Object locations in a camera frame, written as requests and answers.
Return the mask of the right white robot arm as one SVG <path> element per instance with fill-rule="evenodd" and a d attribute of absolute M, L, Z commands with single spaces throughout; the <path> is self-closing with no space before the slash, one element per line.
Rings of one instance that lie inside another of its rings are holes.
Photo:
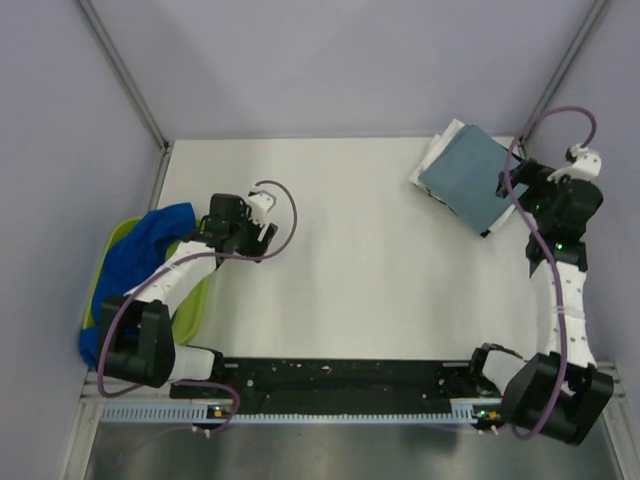
<path fill-rule="evenodd" d="M 528 359 L 497 344 L 474 351 L 466 380 L 476 394 L 501 392 L 498 409 L 482 407 L 480 432 L 510 427 L 521 439 L 546 436 L 581 444 L 614 392 L 614 380 L 601 373 L 586 332 L 584 284 L 588 271 L 582 240 L 588 221 L 603 203 L 594 184 L 600 156 L 580 149 L 569 164 L 554 169 L 521 161 L 498 177 L 496 195 L 508 198 L 531 229 L 525 256 L 536 300 L 536 351 Z M 501 353 L 516 359 L 516 371 L 504 380 L 488 357 Z"/>

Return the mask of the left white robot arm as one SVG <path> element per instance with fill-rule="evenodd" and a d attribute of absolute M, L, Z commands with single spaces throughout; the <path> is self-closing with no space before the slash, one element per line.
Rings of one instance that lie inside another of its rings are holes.
<path fill-rule="evenodd" d="M 180 345 L 172 319 L 192 291 L 229 258 L 259 262 L 278 227 L 270 222 L 276 197 L 253 188 L 247 196 L 215 194 L 209 213 L 177 243 L 153 274 L 101 306 L 97 371 L 104 377 L 158 388 L 190 380 L 205 396 L 226 387 L 221 354 Z"/>

